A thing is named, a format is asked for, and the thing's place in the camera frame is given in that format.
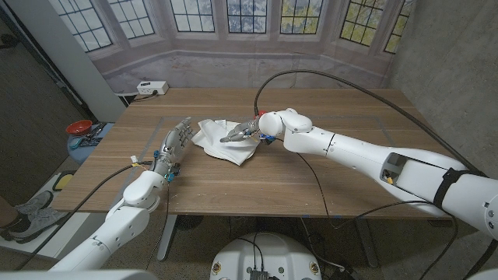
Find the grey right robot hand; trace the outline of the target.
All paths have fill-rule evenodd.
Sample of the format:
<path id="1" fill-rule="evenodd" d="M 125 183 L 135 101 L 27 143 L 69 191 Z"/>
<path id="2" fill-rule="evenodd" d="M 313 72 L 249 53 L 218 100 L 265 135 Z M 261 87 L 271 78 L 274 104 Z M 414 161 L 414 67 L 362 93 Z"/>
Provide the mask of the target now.
<path id="1" fill-rule="evenodd" d="M 244 123 L 237 124 L 234 129 L 228 132 L 227 136 L 221 138 L 220 142 L 241 142 L 256 134 L 259 130 L 259 119 L 246 121 Z"/>

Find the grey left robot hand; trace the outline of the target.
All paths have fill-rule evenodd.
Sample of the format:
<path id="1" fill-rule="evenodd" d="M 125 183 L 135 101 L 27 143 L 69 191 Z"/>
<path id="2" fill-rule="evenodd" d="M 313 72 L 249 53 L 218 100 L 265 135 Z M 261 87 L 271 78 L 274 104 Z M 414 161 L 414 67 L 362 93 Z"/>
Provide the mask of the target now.
<path id="1" fill-rule="evenodd" d="M 168 181 L 172 181 L 180 173 L 180 159 L 185 146 L 193 136 L 191 117 L 186 117 L 168 132 L 155 154 L 149 170 L 162 175 Z"/>

